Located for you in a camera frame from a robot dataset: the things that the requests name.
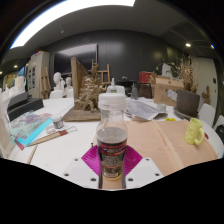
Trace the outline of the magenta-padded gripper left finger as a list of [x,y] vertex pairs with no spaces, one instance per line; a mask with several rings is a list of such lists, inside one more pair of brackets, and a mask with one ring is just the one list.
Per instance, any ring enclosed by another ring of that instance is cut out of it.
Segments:
[[73,158],[62,177],[84,188],[101,189],[101,161],[97,146],[90,148],[82,157]]

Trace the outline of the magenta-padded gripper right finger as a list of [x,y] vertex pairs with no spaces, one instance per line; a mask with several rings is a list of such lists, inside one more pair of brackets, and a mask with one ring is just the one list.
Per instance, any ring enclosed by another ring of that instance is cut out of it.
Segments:
[[140,188],[162,177],[162,172],[151,158],[142,157],[132,147],[126,147],[122,168],[123,189]]

